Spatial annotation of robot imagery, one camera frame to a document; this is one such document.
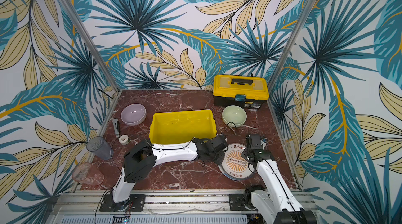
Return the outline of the orange sunburst plate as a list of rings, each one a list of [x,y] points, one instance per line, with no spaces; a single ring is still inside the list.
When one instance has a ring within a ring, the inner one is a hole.
[[[233,181],[243,181],[254,176],[249,162],[241,156],[245,148],[243,144],[229,144],[223,162],[218,166],[221,173]]]

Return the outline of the yellow plastic bin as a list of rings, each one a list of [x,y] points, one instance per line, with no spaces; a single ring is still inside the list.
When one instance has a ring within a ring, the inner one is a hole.
[[[150,126],[152,144],[179,144],[193,138],[214,138],[217,134],[213,112],[209,109],[155,113]]]

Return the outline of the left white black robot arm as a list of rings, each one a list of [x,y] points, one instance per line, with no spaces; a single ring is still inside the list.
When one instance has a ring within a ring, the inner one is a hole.
[[[111,193],[113,203],[127,202],[136,183],[146,179],[155,166],[195,160],[221,165],[227,150],[227,138],[223,134],[211,139],[193,138],[187,143],[168,145],[142,140],[124,156],[121,175]]]

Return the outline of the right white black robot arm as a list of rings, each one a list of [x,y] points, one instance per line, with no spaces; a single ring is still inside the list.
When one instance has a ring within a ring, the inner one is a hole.
[[[253,166],[264,186],[251,186],[244,192],[245,207],[256,209],[268,224],[316,224],[311,210],[305,210],[284,181],[277,163],[263,146],[259,134],[246,136],[241,156]]]

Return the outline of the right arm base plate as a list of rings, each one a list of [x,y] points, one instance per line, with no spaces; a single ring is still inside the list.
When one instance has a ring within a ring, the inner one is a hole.
[[[245,191],[239,194],[229,194],[231,211],[254,211],[272,213],[275,210],[273,201],[266,191]]]

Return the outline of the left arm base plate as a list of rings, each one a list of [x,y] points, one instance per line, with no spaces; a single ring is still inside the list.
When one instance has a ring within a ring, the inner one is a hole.
[[[106,195],[101,200],[100,212],[141,212],[143,211],[146,196],[143,194],[132,194],[123,202],[115,203],[112,195]]]

